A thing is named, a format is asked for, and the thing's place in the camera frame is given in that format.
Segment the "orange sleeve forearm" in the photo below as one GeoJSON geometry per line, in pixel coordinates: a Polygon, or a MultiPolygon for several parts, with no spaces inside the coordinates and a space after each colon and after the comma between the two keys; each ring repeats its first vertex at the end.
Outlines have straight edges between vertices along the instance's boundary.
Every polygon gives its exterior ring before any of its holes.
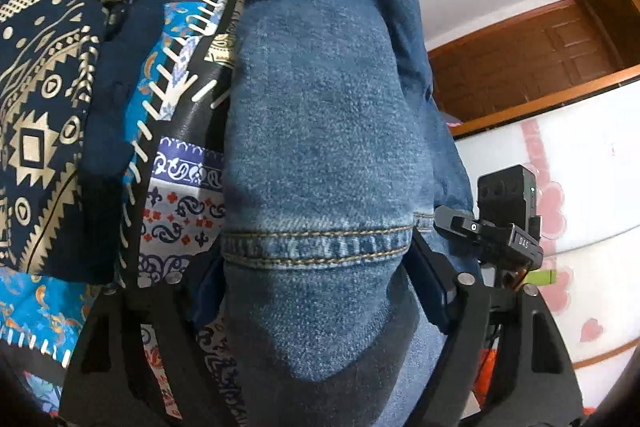
{"type": "Polygon", "coordinates": [[[473,395],[481,409],[485,406],[496,358],[496,348],[484,349],[480,358],[480,368],[474,381],[473,395]]]}

